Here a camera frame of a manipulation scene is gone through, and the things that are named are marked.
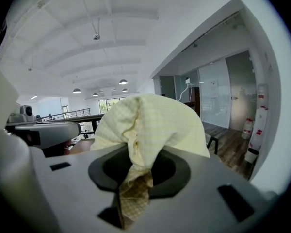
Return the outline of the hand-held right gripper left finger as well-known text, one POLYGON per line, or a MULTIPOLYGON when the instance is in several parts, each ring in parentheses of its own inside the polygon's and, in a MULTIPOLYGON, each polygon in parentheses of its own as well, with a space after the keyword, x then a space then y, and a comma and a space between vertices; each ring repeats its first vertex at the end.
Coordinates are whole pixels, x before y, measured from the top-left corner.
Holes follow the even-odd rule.
POLYGON ((126 144, 78 154, 46 158, 41 149, 30 147, 32 176, 37 184, 35 208, 42 233, 121 233, 116 193, 98 187, 92 177, 112 183, 95 160, 111 158, 126 144))

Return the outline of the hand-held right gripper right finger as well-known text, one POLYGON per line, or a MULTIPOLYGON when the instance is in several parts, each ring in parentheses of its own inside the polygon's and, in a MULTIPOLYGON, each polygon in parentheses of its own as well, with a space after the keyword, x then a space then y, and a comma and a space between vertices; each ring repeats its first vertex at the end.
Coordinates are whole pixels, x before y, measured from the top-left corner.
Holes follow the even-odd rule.
POLYGON ((187 185, 174 197, 154 199, 134 223, 135 233, 241 233, 247 232, 272 208, 277 194, 260 192, 248 180, 219 161, 166 147, 191 168, 187 185), (218 191, 231 185, 252 207, 253 213, 239 222, 218 191))

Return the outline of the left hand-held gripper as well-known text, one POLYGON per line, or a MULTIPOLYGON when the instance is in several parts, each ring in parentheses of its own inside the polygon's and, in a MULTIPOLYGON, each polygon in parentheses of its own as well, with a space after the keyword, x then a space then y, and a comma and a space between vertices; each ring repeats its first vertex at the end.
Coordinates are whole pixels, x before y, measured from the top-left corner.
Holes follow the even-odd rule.
POLYGON ((76 122, 36 123, 33 116, 10 114, 5 128, 14 127, 14 134, 29 146, 55 146, 80 135, 81 127, 76 122))

